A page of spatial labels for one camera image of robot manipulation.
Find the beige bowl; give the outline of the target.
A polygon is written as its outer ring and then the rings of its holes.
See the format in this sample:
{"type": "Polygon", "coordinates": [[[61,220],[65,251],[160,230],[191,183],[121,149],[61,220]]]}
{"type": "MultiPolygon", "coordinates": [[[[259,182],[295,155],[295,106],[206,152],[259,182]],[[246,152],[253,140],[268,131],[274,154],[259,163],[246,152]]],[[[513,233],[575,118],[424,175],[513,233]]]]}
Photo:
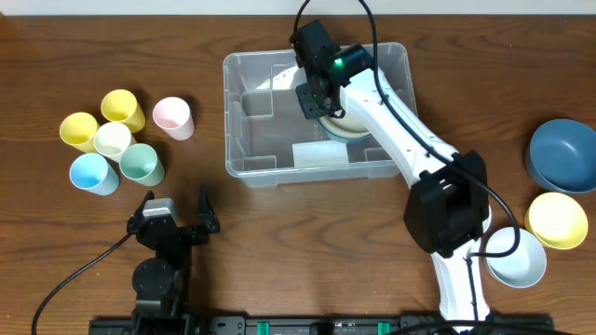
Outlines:
{"type": "Polygon", "coordinates": [[[358,138],[369,134],[368,129],[360,121],[348,114],[343,118],[322,116],[318,119],[330,132],[346,138],[358,138]]]}

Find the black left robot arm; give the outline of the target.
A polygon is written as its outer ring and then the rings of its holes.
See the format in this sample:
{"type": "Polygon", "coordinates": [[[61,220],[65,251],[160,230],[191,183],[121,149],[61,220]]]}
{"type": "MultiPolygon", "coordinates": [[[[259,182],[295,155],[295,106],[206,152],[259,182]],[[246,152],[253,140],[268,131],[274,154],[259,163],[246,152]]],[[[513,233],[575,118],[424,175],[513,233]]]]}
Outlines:
{"type": "Polygon", "coordinates": [[[132,276],[136,311],[141,315],[169,317],[187,304],[192,268],[192,247],[206,245],[211,234],[220,232],[206,186],[201,186],[197,203],[198,224],[180,226],[170,198],[155,198],[149,191],[129,218],[127,231],[156,253],[141,262],[132,276]]]}

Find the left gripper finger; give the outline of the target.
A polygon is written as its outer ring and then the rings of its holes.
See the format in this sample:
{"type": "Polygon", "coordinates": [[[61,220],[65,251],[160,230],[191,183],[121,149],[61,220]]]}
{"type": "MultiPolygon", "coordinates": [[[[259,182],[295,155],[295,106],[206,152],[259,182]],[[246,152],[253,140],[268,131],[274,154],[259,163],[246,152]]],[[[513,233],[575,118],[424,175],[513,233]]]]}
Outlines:
{"type": "Polygon", "coordinates": [[[221,230],[221,224],[209,200],[208,188],[205,184],[200,186],[197,203],[197,215],[201,226],[208,234],[217,234],[221,230]]]}
{"type": "Polygon", "coordinates": [[[143,198],[141,204],[137,207],[134,211],[132,216],[129,218],[127,222],[127,233],[131,235],[136,235],[142,227],[143,224],[143,209],[146,203],[149,200],[153,200],[155,198],[155,194],[153,191],[148,191],[143,198]]]}

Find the blue bowl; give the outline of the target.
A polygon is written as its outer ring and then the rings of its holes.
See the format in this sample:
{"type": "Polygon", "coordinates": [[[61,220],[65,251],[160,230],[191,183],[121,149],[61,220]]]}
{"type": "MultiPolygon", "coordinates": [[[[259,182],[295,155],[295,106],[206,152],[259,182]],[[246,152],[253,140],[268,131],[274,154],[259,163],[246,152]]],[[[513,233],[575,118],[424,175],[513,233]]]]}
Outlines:
{"type": "Polygon", "coordinates": [[[338,135],[330,132],[322,123],[320,123],[320,122],[318,122],[318,123],[319,123],[321,129],[324,131],[324,133],[327,135],[328,138],[330,138],[331,140],[334,140],[334,141],[341,142],[341,143],[346,143],[346,144],[349,144],[349,143],[361,143],[361,142],[366,141],[367,139],[369,139],[372,136],[369,133],[369,134],[367,134],[365,136],[358,137],[358,138],[341,137],[341,136],[338,136],[338,135]]]}
{"type": "Polygon", "coordinates": [[[525,150],[530,178],[565,194],[595,191],[595,131],[576,120],[552,119],[536,129],[525,150]]]}

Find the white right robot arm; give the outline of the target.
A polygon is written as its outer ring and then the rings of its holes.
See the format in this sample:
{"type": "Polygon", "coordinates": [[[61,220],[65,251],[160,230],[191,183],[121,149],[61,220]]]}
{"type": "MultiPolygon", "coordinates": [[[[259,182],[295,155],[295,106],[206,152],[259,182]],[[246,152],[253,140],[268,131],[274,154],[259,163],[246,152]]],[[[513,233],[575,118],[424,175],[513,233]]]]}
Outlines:
{"type": "Polygon", "coordinates": [[[318,20],[295,27],[290,43],[305,70],[296,88],[305,117],[356,118],[398,166],[410,190],[403,219],[432,258],[442,317],[457,331],[485,320],[476,259],[492,221],[484,160],[460,154],[422,123],[387,81],[377,46],[340,47],[318,20]]]}

